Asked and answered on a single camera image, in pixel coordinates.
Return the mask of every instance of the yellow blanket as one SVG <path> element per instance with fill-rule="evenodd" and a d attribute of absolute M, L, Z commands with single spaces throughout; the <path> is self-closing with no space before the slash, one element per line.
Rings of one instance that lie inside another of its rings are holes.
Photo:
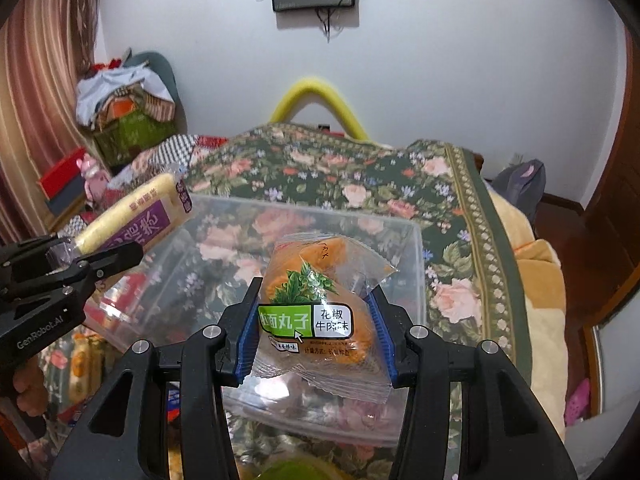
<path fill-rule="evenodd" d="M 489 190 L 520 269 L 526 295 L 533 368 L 531 389 L 564 439 L 568 357 L 564 342 L 566 295 L 560 260 L 546 240 L 536 240 L 526 216 Z"/>

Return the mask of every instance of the gray bag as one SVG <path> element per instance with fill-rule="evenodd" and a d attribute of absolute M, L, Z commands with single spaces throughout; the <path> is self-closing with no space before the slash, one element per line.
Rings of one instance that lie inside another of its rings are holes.
<path fill-rule="evenodd" d="M 545 193 L 545 165 L 536 158 L 501 171 L 491 182 L 491 187 L 511 205 L 522 211 L 531 225 L 536 209 Z"/>

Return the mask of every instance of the silver screw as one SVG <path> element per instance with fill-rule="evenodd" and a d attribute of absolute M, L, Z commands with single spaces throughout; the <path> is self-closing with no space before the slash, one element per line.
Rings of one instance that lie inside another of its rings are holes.
<path fill-rule="evenodd" d="M 221 333 L 222 330 L 218 325 L 209 325 L 202 329 L 202 335 L 207 339 L 218 337 Z"/>
<path fill-rule="evenodd" d="M 494 341 L 482 341 L 480 348 L 487 352 L 488 354 L 495 354 L 498 351 L 498 345 Z"/>
<path fill-rule="evenodd" d="M 409 329 L 409 334 L 414 336 L 416 339 L 424 339 L 429 335 L 429 329 L 422 325 L 413 325 Z"/>
<path fill-rule="evenodd" d="M 141 339 L 139 341 L 136 341 L 135 343 L 133 343 L 133 345 L 131 346 L 131 349 L 136 353 L 136 354 L 143 354 L 145 353 L 147 350 L 149 350 L 149 341 L 145 340 L 145 339 Z"/>

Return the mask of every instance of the white cloth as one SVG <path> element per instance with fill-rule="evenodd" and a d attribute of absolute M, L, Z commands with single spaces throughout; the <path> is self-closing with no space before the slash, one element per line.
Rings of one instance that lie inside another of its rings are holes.
<path fill-rule="evenodd" d="M 112 70 L 100 70 L 90 79 L 83 79 L 78 83 L 76 93 L 76 121 L 83 126 L 89 126 L 94 122 L 96 108 L 113 91 L 121 86 L 141 82 L 142 89 L 149 94 L 174 102 L 171 94 L 164 86 L 160 76 L 145 65 L 130 66 L 128 68 L 114 68 Z"/>

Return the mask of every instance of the pink pig toy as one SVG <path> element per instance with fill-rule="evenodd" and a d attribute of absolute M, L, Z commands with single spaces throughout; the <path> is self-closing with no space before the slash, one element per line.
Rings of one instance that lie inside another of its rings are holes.
<path fill-rule="evenodd" d="M 98 202 L 107 189 L 107 183 L 111 180 L 111 175 L 100 166 L 100 163 L 88 153 L 84 158 L 76 160 L 76 166 L 80 169 L 80 174 L 84 178 L 84 193 L 88 202 Z"/>

